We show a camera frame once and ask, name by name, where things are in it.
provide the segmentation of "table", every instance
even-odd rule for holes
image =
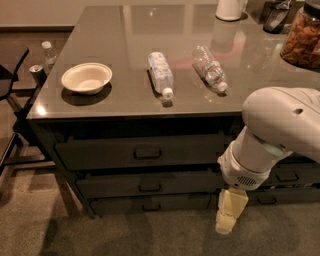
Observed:
[[[224,186],[217,157],[242,128],[246,97],[268,86],[318,89],[319,71],[280,57],[286,35],[266,34],[248,15],[220,21],[215,9],[190,3],[84,10],[27,119],[91,216],[215,207]],[[226,95],[208,89],[193,68],[191,54],[199,44],[219,58]],[[170,105],[152,90],[147,56],[153,51],[165,54],[174,75]],[[113,72],[94,96],[74,94],[60,81],[66,70],[86,62]],[[304,183],[320,183],[319,175],[308,180],[301,174],[306,164],[312,170],[317,165],[302,164],[289,172],[299,172]]]

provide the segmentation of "bottle cap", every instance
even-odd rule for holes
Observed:
[[[49,41],[42,42],[41,46],[43,49],[50,49],[52,47],[52,45]]]
[[[220,82],[218,85],[217,85],[217,89],[219,92],[225,92],[228,88],[228,84],[224,81]]]
[[[173,98],[173,90],[171,88],[165,88],[162,91],[162,95],[165,98],[165,100],[172,100],[172,98]]]

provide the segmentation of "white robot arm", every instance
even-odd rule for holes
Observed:
[[[245,127],[218,159],[231,186],[219,198],[216,230],[229,233],[248,198],[271,168],[292,152],[320,162],[320,92],[306,88],[268,87],[244,102]]]

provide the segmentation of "small bottle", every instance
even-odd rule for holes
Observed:
[[[44,54],[45,54],[45,64],[48,68],[48,71],[50,72],[53,68],[54,64],[56,63],[56,60],[58,58],[58,54],[56,53],[54,47],[52,46],[51,42],[45,41],[41,44]]]
[[[162,94],[164,100],[172,100],[173,75],[165,56],[161,52],[150,53],[148,63],[154,89]]]
[[[228,84],[225,81],[225,73],[219,61],[213,56],[207,46],[197,46],[193,51],[193,59],[202,77],[211,88],[217,93],[223,93],[227,90]]]

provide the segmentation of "floor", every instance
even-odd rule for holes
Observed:
[[[69,33],[0,33],[0,40],[30,48],[18,85],[43,64],[40,43],[60,51]],[[0,153],[15,117],[0,102]],[[247,207],[230,235],[215,232],[215,210],[149,212],[91,219],[55,169],[6,168],[0,178],[0,255],[316,256],[320,204]]]

